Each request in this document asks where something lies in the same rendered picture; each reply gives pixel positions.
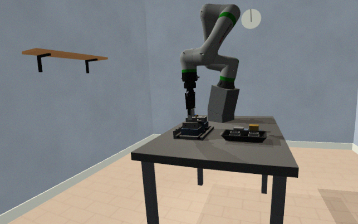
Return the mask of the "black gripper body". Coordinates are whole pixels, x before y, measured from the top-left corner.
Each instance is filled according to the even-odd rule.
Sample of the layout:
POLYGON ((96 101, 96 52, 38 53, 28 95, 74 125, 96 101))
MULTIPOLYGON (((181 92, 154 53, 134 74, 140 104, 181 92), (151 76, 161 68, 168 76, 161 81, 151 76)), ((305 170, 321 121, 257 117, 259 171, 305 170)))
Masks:
POLYGON ((196 88, 196 82, 185 82, 184 88, 189 91, 190 97, 191 97, 191 91, 194 91, 193 88, 196 88))

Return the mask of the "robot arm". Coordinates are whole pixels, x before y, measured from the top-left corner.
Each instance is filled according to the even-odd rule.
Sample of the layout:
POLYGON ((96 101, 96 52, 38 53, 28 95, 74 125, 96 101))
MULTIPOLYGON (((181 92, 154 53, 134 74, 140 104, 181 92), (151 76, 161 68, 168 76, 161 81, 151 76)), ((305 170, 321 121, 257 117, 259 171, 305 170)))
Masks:
POLYGON ((234 89, 239 60, 218 54, 218 50, 241 15, 235 4, 205 4, 200 9, 204 44, 200 48, 184 50, 180 55, 182 82, 199 78, 197 66, 220 71, 218 87, 234 89))

